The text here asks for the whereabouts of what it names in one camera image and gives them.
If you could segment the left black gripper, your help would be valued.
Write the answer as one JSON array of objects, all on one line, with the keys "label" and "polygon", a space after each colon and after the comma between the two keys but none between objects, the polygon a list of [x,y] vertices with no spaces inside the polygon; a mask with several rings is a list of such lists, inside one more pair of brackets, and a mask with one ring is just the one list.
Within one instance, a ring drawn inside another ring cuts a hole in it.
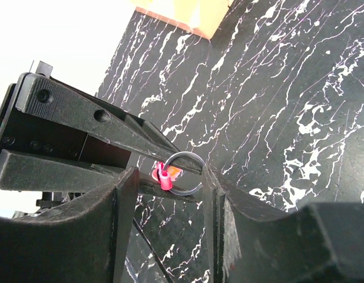
[{"label": "left black gripper", "polygon": [[39,191],[51,209],[106,183],[122,186],[132,153],[165,161],[179,149],[151,122],[50,76],[40,63],[0,108],[0,189]]}]

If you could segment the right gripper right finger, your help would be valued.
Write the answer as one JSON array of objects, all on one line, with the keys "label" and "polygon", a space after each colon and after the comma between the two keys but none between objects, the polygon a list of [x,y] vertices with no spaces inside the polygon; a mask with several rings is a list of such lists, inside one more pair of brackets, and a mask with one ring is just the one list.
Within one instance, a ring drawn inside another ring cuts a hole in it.
[{"label": "right gripper right finger", "polygon": [[202,172],[211,282],[364,282],[364,203],[274,208]]}]

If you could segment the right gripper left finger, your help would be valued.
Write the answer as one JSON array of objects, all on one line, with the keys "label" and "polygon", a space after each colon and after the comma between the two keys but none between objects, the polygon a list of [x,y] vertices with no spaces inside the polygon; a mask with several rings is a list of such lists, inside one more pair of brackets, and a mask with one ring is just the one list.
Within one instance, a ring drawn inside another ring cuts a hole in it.
[{"label": "right gripper left finger", "polygon": [[131,167],[36,217],[0,217],[0,282],[120,282],[139,187]]}]

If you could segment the red strap keychain with ring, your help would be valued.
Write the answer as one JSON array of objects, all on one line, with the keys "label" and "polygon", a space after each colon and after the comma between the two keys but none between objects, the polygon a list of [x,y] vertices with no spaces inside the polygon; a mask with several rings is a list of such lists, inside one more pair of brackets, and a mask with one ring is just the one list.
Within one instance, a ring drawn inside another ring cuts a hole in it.
[{"label": "red strap keychain with ring", "polygon": [[174,153],[164,163],[158,162],[155,169],[152,171],[151,177],[160,185],[162,191],[170,192],[176,196],[190,196],[197,193],[203,187],[200,183],[190,190],[173,188],[173,183],[182,174],[183,170],[170,165],[172,161],[183,156],[191,157],[193,160],[198,161],[202,166],[206,165],[205,161],[199,155],[187,151]]}]

